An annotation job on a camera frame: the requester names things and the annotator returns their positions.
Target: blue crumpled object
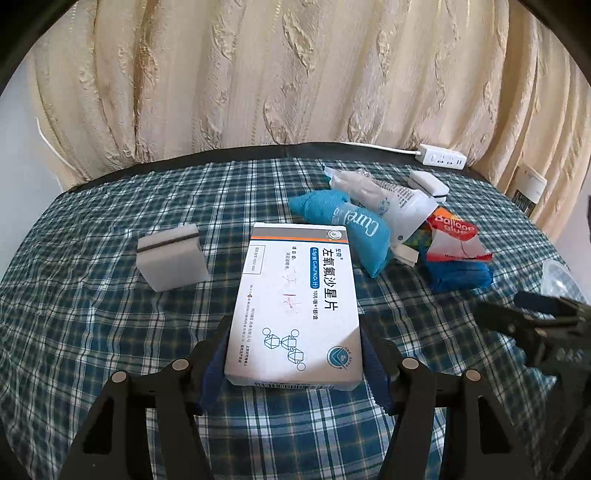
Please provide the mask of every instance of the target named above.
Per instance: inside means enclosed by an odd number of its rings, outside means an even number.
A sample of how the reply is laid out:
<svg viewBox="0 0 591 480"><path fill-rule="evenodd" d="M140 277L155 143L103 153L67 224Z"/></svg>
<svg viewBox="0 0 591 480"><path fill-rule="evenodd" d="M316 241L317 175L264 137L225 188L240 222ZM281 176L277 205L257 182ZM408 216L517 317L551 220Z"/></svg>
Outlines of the blue crumpled object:
<svg viewBox="0 0 591 480"><path fill-rule="evenodd" d="M428 262L427 249L420 248L421 259L429 270L433 293L445 293L453 290L474 290L490 287L493 280L492 267L485 262Z"/></svg>
<svg viewBox="0 0 591 480"><path fill-rule="evenodd" d="M318 190L289 199L292 213L316 225L345 225L363 268L371 278L384 269L390 252L390 228L375 213L350 203L338 190Z"/></svg>

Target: white wall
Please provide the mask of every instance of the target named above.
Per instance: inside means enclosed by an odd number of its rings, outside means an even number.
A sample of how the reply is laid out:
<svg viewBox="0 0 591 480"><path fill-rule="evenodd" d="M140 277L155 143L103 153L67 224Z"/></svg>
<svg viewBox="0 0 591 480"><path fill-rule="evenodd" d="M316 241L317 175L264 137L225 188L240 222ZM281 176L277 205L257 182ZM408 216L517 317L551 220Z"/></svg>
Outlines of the white wall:
<svg viewBox="0 0 591 480"><path fill-rule="evenodd" d="M30 105L23 62L0 96L0 278L35 221L61 193Z"/></svg>
<svg viewBox="0 0 591 480"><path fill-rule="evenodd" d="M591 170L585 178L573 213L554 244L589 301L591 301L591 235L587 222L587 205L590 195Z"/></svg>

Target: table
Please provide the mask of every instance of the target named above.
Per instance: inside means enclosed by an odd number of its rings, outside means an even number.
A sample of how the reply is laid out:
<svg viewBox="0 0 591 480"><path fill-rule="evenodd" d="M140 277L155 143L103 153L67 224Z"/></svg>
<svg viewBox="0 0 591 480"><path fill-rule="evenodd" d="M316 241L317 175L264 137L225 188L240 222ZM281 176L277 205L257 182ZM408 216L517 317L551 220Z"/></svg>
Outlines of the table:
<svg viewBox="0 0 591 480"><path fill-rule="evenodd" d="M410 166L326 161L363 167L403 183ZM32 478L56 478L78 426L117 369L144 375L190 352L232 314L255 221L299 222L291 196L328 188L323 162L282 158L205 164L65 193L20 246L0 284L0 417ZM495 252L495 281L484 290L433 294L426 270L391 262L376 279L353 258L359 313L402 353L434 371L488 376L539 468L545 397L554 379L523 366L524 354L471 314L479 300L510 305L518 290L539 291L544 260L560 257L504 195L453 172L447 207L481 229ZM135 268L140 236L196 223L212 280L155 293ZM154 413L149 437L158 445ZM197 421L217 478L372 478L393 419L363 382L352 392L273 390L226 382L217 406ZM437 478L445 414L438 410L426 478ZM163 478L158 447L153 470Z"/></svg>

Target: orange stripe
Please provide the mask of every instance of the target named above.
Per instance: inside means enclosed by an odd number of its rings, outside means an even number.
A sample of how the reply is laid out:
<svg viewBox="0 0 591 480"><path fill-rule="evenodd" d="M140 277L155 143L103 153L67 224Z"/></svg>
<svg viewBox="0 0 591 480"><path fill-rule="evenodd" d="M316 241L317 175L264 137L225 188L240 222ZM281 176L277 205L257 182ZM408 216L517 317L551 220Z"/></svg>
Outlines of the orange stripe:
<svg viewBox="0 0 591 480"><path fill-rule="evenodd" d="M252 236L251 240L299 240L304 242L334 242L336 244L346 244L347 240L332 238L301 238L299 236Z"/></svg>

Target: power strip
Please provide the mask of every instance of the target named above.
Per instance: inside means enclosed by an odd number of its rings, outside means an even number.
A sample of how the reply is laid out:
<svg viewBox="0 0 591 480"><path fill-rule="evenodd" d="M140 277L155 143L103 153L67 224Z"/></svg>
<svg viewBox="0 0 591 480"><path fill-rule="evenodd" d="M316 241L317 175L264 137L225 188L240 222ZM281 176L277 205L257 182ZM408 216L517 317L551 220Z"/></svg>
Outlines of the power strip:
<svg viewBox="0 0 591 480"><path fill-rule="evenodd" d="M432 145L420 144L417 149L420 154L416 154L417 161L428 167L455 168L461 170L466 165L466 156L448 150L447 148L434 147Z"/></svg>

